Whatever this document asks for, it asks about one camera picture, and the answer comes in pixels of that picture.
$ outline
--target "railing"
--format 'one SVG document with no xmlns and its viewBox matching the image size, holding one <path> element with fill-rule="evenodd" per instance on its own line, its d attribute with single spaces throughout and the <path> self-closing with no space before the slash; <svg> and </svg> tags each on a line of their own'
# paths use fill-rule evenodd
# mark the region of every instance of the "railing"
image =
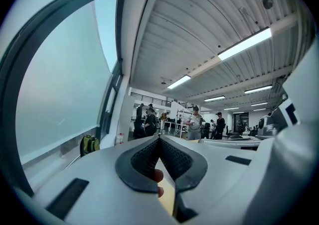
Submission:
<svg viewBox="0 0 319 225">
<path fill-rule="evenodd" d="M 187 103 L 187 102 L 185 102 L 185 103 L 180 103 L 180 105 L 181 105 L 182 107 L 186 108 L 186 109 L 188 109 L 188 108 L 193 108 L 194 106 L 196 106 L 196 105 L 194 105 L 194 104 Z"/>
<path fill-rule="evenodd" d="M 136 100 L 144 101 L 146 103 L 145 105 L 148 105 L 147 103 L 151 103 L 151 104 L 161 105 L 161 106 L 170 108 L 170 102 L 166 100 L 160 100 L 160 99 L 152 98 L 152 97 L 141 95 L 134 92 L 131 92 L 131 96 L 135 97 Z"/>
</svg>

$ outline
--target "finger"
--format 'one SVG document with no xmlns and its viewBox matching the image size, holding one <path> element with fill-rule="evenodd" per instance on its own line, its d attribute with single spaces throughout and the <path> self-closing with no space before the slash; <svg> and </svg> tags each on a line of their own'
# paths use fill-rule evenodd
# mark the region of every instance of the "finger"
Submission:
<svg viewBox="0 0 319 225">
<path fill-rule="evenodd" d="M 163 187 L 158 187 L 158 193 L 159 193 L 159 198 L 160 198 L 161 196 L 163 196 L 163 194 L 164 194 L 164 189 L 163 189 Z"/>
<path fill-rule="evenodd" d="M 154 171 L 154 181 L 159 183 L 161 180 L 163 180 L 164 174 L 160 169 L 155 169 Z"/>
</svg>

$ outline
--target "fluorescent light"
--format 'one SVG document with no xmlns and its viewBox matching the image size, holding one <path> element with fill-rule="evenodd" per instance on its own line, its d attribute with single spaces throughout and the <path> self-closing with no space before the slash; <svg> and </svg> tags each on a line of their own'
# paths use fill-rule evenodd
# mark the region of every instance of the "fluorescent light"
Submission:
<svg viewBox="0 0 319 225">
<path fill-rule="evenodd" d="M 253 105 L 251 105 L 251 106 L 254 107 L 254 106 L 261 106 L 261 105 L 265 105 L 265 104 L 268 104 L 268 102 L 259 103 L 259 104 L 253 104 Z"/>
<path fill-rule="evenodd" d="M 231 110 L 231 109 L 239 109 L 239 108 L 225 108 L 224 110 Z"/>
<path fill-rule="evenodd" d="M 259 92 L 259 91 L 264 91 L 264 90 L 269 90 L 272 87 L 273 87 L 272 85 L 268 85 L 268 86 L 264 86 L 264 87 L 260 87 L 260 88 L 256 88 L 256 89 L 252 89 L 252 90 L 247 90 L 247 91 L 245 91 L 245 94 L 249 94 L 249 93 L 253 93 L 253 92 Z"/>
<path fill-rule="evenodd" d="M 171 84 L 170 86 L 168 86 L 169 89 L 173 89 L 175 88 L 176 86 L 186 82 L 187 80 L 190 79 L 190 76 L 186 75 L 186 76 L 183 76 L 182 78 L 180 78 L 178 81 L 176 81 L 175 83 Z"/>
<path fill-rule="evenodd" d="M 243 50 L 248 49 L 249 47 L 260 43 L 261 41 L 266 40 L 267 38 L 271 37 L 271 30 L 270 28 L 263 29 L 256 34 L 245 38 L 244 40 L 240 41 L 239 43 L 229 47 L 225 51 L 218 54 L 218 57 L 221 60 L 225 60 Z"/>
<path fill-rule="evenodd" d="M 205 99 L 205 101 L 208 102 L 208 101 L 213 101 L 213 100 L 222 100 L 222 99 L 224 99 L 224 98 L 225 98 L 225 96 L 220 96 L 220 97 Z"/>
</svg>

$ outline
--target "doorway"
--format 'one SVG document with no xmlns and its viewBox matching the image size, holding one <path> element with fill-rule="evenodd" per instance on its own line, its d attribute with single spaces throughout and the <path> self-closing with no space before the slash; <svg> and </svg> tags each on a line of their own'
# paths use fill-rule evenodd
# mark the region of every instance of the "doorway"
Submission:
<svg viewBox="0 0 319 225">
<path fill-rule="evenodd" d="M 238 126 L 242 125 L 243 131 L 245 131 L 246 126 L 249 125 L 249 116 L 247 112 L 239 113 L 234 115 L 234 132 L 239 133 Z"/>
</svg>

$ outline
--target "bottle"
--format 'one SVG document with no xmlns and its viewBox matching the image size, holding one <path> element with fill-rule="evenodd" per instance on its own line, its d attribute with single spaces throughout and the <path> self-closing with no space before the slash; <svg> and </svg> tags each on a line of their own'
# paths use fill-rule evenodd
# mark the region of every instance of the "bottle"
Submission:
<svg viewBox="0 0 319 225">
<path fill-rule="evenodd" d="M 115 141 L 115 144 L 122 144 L 123 143 L 123 133 L 118 133 L 117 136 L 116 136 L 116 141 Z"/>
</svg>

